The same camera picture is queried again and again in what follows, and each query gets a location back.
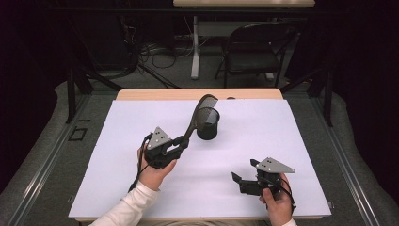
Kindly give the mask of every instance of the black wire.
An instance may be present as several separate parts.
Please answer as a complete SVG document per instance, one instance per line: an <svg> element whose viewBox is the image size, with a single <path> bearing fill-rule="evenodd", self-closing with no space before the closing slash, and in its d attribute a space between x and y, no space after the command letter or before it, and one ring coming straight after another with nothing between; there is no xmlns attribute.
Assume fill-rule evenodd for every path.
<svg viewBox="0 0 399 226"><path fill-rule="evenodd" d="M165 86L165 88L167 88L167 89L169 87L173 87L173 88L176 88L176 89L180 88L180 87L176 86L175 84L173 84L170 80L168 80L167 78L165 78L161 74L157 73L155 70L145 66L144 64L140 64L139 63L138 64L138 68L141 68L144 72L148 73L153 78L155 78L156 80L160 81Z"/></svg>
<svg viewBox="0 0 399 226"><path fill-rule="evenodd" d="M180 51L176 51L175 54L176 54L177 57L184 57L186 55L185 52L187 52L189 50L189 46L191 46L191 50L190 51L192 51L193 39L191 38L190 40L191 40L191 42L190 41L185 41L184 42L185 43L185 47L184 47L184 49L181 52Z"/></svg>
<svg viewBox="0 0 399 226"><path fill-rule="evenodd" d="M133 181L133 183L130 185L128 192L136 187L137 182L138 182L138 178L140 177L141 172L143 170L145 170L146 167L148 167L148 165L147 165L145 168L141 169L141 164L143 162L143 155L144 155L144 146L145 146L147 140L149 140L151 137L152 137L152 133L150 133L149 135L144 137L143 142L141 143L140 155L138 157L138 163L137 163L137 176L136 176L135 180Z"/></svg>
<svg viewBox="0 0 399 226"><path fill-rule="evenodd" d="M147 57L145 60L142 59L142 62L147 62L147 60L150 58L150 47L147 43L143 43L142 47L141 47L141 52L140 52L140 58Z"/></svg>
<svg viewBox="0 0 399 226"><path fill-rule="evenodd" d="M293 193L292 193L292 189L291 189L291 187L290 187L290 184L288 184L287 181L281 179L281 181L283 181L283 182L284 182L285 184L287 184L287 186L289 187L290 191L288 191L287 189L285 189L285 188L282 187L281 185L278 185L278 184L276 184L276 183L274 183L274 182L271 182L271 181L269 181L269 180L267 180L267 179L265 179L265 181L266 181L267 183L271 184L272 186L276 186L279 190L282 190L283 192L285 192L285 193L288 195L288 197L290 197L291 206L292 206L292 213L293 213L293 212L294 212L294 209L296 208L296 205L295 205L295 201L294 201L294 197L293 197Z"/></svg>
<svg viewBox="0 0 399 226"><path fill-rule="evenodd" d="M156 56L159 56L159 55L167 55L166 53L163 53L163 54L154 54L154 55L152 55L152 65L155 67L155 68L158 68L158 69L166 69L166 68L170 68L170 67L172 67L175 63L176 63L176 59L177 59L177 57L176 57L176 55L175 55L175 53L170 53L170 55L173 57L173 61L169 64L169 65L167 65L167 66L163 66L163 67L161 67L161 66L157 66L156 64L155 64L155 57Z"/></svg>
<svg viewBox="0 0 399 226"><path fill-rule="evenodd" d="M103 75L103 77L107 78L108 80L113 80L113 79L125 77L134 71L135 71L135 68L127 68L121 73L114 74L114 75Z"/></svg>

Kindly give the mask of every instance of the table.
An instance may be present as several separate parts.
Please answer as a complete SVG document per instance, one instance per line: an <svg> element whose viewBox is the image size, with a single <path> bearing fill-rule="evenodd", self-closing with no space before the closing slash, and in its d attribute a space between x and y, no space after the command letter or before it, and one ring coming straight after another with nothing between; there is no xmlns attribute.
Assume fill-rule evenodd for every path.
<svg viewBox="0 0 399 226"><path fill-rule="evenodd" d="M243 179L255 180L256 170L250 166L249 156L262 161L266 154L280 161L284 159L283 163L296 170L295 174L287 175L296 194L295 218L321 218L331 214L294 116L278 89L125 89L111 106L69 217L78 221L94 220L117 203L134 180L137 145L148 134L148 129L160 125L172 138L185 132L181 131L181 125L186 128L194 106L206 93L219 99L215 106L221 115L219 133L207 142L193 134L175 170L161 185L163 195L143 219L267 218L258 197L241 194L238 184L231 178L234 171ZM255 126L251 121L233 118L243 117L237 114L243 110L247 112L244 119L255 120ZM264 120L269 126L257 126ZM282 123L282 128L273 125L277 121ZM239 125L240 131L229 129L233 125ZM249 144L243 142L249 138L258 140L257 135L268 138ZM273 151L257 148L261 143L267 146L264 146L266 150Z"/></svg>
<svg viewBox="0 0 399 226"><path fill-rule="evenodd" d="M314 6L314 0L173 0L175 7L234 7L234 8L308 8ZM194 16L193 22L193 36L194 36L194 55L193 55L193 66L191 69L191 78L199 78L200 69L200 49L199 49L199 35L203 36L229 36L230 33L240 25L249 23L226 23L215 22L215 27L207 23L210 26L212 32L200 32L200 22L197 16Z"/></svg>

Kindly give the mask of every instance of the black office chair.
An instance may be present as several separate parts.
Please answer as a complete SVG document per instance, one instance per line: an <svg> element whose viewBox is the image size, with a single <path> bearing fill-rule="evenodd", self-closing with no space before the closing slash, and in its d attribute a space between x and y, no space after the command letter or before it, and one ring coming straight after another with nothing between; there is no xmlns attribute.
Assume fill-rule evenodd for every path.
<svg viewBox="0 0 399 226"><path fill-rule="evenodd" d="M223 59L217 69L217 79L224 63L224 88L229 74L275 73L279 84L287 45L298 33L291 22L248 24L231 33L223 48Z"/></svg>

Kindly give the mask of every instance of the black cup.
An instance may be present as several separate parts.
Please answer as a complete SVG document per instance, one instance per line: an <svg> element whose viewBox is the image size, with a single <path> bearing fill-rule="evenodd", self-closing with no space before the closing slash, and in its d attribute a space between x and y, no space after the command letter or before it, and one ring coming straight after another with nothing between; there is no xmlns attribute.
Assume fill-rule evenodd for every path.
<svg viewBox="0 0 399 226"><path fill-rule="evenodd" d="M197 135L204 140L210 140L217 135L217 123L219 122L220 115L214 108L204 107L201 110L209 111L209 116L203 125L202 129L197 129Z"/></svg>

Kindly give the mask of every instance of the white paper sheet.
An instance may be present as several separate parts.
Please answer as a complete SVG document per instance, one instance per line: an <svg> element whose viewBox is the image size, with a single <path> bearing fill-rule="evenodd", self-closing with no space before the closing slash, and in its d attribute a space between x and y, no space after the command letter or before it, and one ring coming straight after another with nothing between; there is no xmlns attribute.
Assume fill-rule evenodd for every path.
<svg viewBox="0 0 399 226"><path fill-rule="evenodd" d="M97 218L122 198L136 177L136 150L160 126L171 138L185 133L198 101L114 101L74 200L70 218ZM295 217L329 216L330 210L292 111L285 100L219 100L218 134L196 131L161 197L144 218L264 218L258 197L240 193L231 172L256 180L249 160L272 157L295 169L286 174Z"/></svg>

